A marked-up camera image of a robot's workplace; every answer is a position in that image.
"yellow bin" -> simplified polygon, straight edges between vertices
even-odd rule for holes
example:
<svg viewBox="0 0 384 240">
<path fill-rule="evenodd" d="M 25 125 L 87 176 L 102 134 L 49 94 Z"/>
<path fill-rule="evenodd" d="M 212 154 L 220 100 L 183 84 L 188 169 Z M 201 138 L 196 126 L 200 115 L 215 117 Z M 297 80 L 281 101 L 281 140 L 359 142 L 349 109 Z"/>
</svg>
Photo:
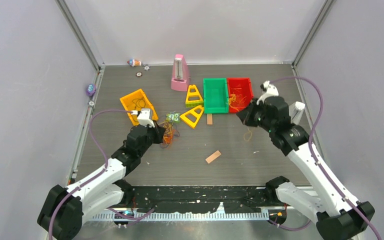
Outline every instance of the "yellow bin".
<svg viewBox="0 0 384 240">
<path fill-rule="evenodd" d="M 158 121 L 157 112 L 155 111 L 154 106 L 148 100 L 147 95 L 142 90 L 142 88 L 120 98 L 120 102 L 123 105 L 124 109 L 127 111 L 140 111 L 141 109 L 152 109 L 152 120 Z M 127 115 L 133 126 L 139 125 L 138 117 L 136 115 L 132 115 L 130 113 L 127 113 Z"/>
</svg>

